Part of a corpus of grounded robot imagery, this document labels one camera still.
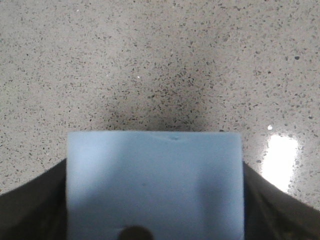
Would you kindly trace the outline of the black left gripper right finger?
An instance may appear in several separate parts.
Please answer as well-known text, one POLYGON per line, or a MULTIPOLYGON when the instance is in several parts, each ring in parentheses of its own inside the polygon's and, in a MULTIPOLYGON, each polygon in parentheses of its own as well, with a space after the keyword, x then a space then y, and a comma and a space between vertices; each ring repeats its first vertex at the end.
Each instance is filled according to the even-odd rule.
POLYGON ((284 193, 243 163, 246 240, 318 240, 320 211, 284 193))

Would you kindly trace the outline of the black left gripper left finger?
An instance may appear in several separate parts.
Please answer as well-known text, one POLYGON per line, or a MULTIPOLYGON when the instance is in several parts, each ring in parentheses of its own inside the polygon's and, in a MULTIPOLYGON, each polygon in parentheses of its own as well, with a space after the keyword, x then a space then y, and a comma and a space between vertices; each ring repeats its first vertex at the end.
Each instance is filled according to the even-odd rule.
POLYGON ((67 239, 66 163, 0 196, 2 240, 67 239))

